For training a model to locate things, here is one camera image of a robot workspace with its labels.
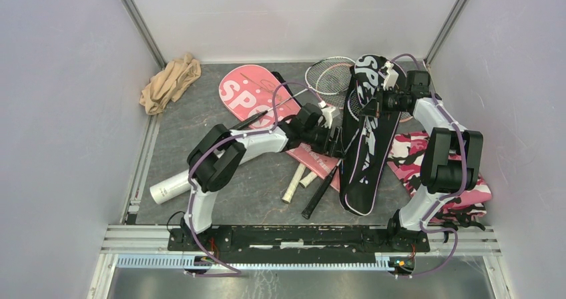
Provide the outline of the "white frame racket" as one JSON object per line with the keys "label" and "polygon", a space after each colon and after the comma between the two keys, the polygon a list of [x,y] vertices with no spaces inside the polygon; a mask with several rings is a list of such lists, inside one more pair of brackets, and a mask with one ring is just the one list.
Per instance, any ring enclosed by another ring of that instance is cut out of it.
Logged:
{"label": "white frame racket", "polygon": [[[297,104],[301,107],[302,104],[297,100],[298,96],[313,90],[317,98],[322,99],[329,105],[333,105],[340,110],[344,107],[344,100],[346,97],[346,90],[350,83],[350,68],[354,65],[354,61],[347,57],[328,57],[313,63],[305,72],[305,82],[308,86],[301,89],[299,92],[293,94],[290,88],[285,85],[288,93],[291,95]],[[276,79],[281,83],[285,80],[277,71],[271,71]],[[247,127],[261,128],[272,124],[273,107],[278,105],[273,102],[272,107],[265,111],[256,113],[236,124],[233,129],[242,130]]]}
{"label": "white frame racket", "polygon": [[[352,90],[348,94],[348,99],[346,101],[346,108],[348,111],[347,116],[351,117],[354,121],[359,120],[359,114],[362,110],[362,105],[360,103],[360,99],[358,98],[358,92],[356,90]],[[304,219],[310,219],[313,211],[319,204],[320,200],[322,199],[323,195],[326,193],[327,189],[330,187],[335,174],[339,171],[341,167],[343,159],[339,159],[338,163],[332,168],[330,173],[323,179],[321,185],[318,187],[314,195],[311,197],[310,201],[308,202],[307,206],[303,209],[301,215]]]}

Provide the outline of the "pink camouflage cloth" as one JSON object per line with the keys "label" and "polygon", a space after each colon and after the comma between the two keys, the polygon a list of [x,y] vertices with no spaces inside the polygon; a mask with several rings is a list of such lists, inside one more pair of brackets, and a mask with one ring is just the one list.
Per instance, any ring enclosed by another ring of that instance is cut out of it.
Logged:
{"label": "pink camouflage cloth", "polygon": [[[394,175],[400,180],[411,198],[421,186],[420,169],[428,146],[426,131],[401,133],[394,136],[386,162]],[[434,223],[471,222],[487,214],[485,202],[492,199],[492,193],[479,176],[476,186],[463,192],[458,198],[445,204],[431,219]]]}

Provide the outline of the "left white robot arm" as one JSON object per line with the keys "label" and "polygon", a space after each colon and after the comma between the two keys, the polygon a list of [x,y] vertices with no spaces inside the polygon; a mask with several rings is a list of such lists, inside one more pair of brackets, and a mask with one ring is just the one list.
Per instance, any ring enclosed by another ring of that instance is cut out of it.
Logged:
{"label": "left white robot arm", "polygon": [[303,105],[295,115],[262,129],[228,129],[215,125],[187,158],[190,201],[184,215],[184,242],[203,250],[210,241],[207,231],[219,190],[233,178],[238,167],[260,155],[293,150],[302,144],[328,157],[343,156],[339,148],[340,110],[313,103]]}

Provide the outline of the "pink frame racket left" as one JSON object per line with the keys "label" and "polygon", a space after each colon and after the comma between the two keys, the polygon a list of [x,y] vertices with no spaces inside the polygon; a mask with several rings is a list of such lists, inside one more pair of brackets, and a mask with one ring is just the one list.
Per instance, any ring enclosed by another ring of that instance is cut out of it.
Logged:
{"label": "pink frame racket left", "polygon": [[292,180],[289,183],[286,191],[284,192],[283,196],[281,197],[281,200],[285,203],[285,204],[289,204],[292,201],[292,198],[295,194],[296,188],[299,185],[300,180],[302,179],[302,176],[305,172],[306,166],[302,163],[299,163],[298,167],[296,168],[296,171],[294,172],[294,175],[292,176]]}

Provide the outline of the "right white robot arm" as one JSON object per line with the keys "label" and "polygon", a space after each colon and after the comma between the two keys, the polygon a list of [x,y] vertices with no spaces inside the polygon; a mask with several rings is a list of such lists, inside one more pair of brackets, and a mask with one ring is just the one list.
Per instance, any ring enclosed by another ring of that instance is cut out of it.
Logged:
{"label": "right white robot arm", "polygon": [[427,234],[431,218],[441,208],[474,188],[479,177],[483,135],[454,120],[431,88],[423,70],[406,75],[403,87],[384,86],[375,95],[377,115],[408,112],[429,135],[420,168],[421,185],[409,203],[388,221],[387,246],[402,251]]}

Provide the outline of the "black sport racket bag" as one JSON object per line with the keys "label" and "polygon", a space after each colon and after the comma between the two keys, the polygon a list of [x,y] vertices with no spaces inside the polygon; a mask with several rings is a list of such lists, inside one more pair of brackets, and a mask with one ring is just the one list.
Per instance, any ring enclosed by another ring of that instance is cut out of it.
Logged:
{"label": "black sport racket bag", "polygon": [[339,199],[346,211],[357,216],[367,216],[373,211],[382,170],[400,119],[399,112],[380,117],[359,114],[383,84],[387,62],[383,56],[365,54],[350,68],[342,121],[345,155],[339,170]]}

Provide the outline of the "white shuttlecock tube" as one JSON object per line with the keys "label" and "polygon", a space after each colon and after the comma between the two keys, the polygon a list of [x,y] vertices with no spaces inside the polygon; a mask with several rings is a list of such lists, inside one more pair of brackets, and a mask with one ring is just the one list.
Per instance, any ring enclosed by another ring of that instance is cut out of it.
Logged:
{"label": "white shuttlecock tube", "polygon": [[150,195],[158,205],[168,202],[177,196],[190,191],[189,170],[180,172],[150,187]]}

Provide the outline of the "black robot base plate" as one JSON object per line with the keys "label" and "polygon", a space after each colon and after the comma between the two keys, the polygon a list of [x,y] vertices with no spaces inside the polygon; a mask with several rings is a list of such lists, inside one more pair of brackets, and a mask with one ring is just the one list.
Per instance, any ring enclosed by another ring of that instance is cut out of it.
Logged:
{"label": "black robot base plate", "polygon": [[168,250],[194,252],[204,246],[227,264],[371,263],[376,254],[429,252],[424,232],[390,236],[384,226],[230,226],[208,228],[192,237],[186,228],[170,231]]}

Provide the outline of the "beige crumpled cloth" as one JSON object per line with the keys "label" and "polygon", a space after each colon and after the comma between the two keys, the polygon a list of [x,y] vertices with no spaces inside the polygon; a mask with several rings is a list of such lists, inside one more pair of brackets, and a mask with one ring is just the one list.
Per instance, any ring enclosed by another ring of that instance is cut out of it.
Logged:
{"label": "beige crumpled cloth", "polygon": [[147,115],[162,113],[170,101],[177,102],[201,75],[201,62],[191,53],[175,58],[150,78],[141,91],[139,104]]}

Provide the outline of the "pink sport racket bag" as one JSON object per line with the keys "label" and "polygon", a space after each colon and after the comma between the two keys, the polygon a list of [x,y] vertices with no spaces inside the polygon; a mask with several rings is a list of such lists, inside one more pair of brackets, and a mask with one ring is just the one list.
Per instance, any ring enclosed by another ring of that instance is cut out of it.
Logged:
{"label": "pink sport racket bag", "polygon": [[[229,72],[221,80],[218,92],[222,103],[240,121],[272,107],[275,102],[279,120],[300,111],[300,106],[291,99],[287,89],[282,87],[275,96],[272,92],[280,82],[265,67],[260,65],[242,65]],[[312,151],[309,145],[300,144],[286,152],[289,156],[305,165],[312,173],[325,178],[338,163]]]}

